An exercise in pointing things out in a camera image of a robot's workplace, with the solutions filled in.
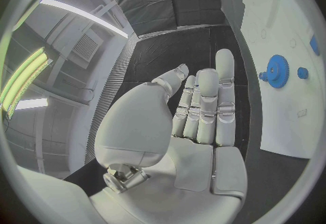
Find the robotic hand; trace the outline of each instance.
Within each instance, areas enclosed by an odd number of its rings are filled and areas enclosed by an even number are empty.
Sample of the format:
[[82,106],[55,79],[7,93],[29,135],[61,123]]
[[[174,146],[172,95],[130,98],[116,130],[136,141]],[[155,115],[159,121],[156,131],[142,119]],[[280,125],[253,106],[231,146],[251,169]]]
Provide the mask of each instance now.
[[142,167],[157,164],[168,149],[172,115],[167,101],[188,76],[185,64],[123,95],[104,117],[95,139],[95,157],[108,173],[104,180],[124,192],[148,176]]

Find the green light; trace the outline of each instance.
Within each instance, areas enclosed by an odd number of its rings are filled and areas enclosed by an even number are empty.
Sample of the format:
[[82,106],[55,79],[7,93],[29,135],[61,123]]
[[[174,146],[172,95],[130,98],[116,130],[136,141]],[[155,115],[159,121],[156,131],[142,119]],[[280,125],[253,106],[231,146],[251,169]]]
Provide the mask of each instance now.
[[30,77],[25,81],[25,83],[21,86],[19,89],[17,95],[15,96],[14,100],[11,103],[11,106],[8,110],[8,119],[11,119],[12,115],[15,112],[16,106],[18,105],[18,102],[26,92],[26,90],[29,88],[30,84],[35,80],[35,78],[49,65],[49,60],[46,60],[41,66],[39,66],[33,73],[30,75]]
[[33,62],[37,57],[39,57],[44,51],[44,47],[37,50],[34,54],[32,54],[25,62],[23,62],[20,67],[12,74],[12,76],[9,78],[7,84],[5,85],[1,95],[0,95],[0,103],[3,103],[9,89],[17,79],[17,77],[22,73],[22,71],[31,63]]
[[27,81],[27,79],[37,70],[45,61],[47,56],[45,53],[42,53],[34,61],[32,61],[16,78],[14,83],[11,85],[8,93],[6,94],[2,107],[5,111],[8,111],[12,101],[16,97],[17,93],[20,91],[21,87]]

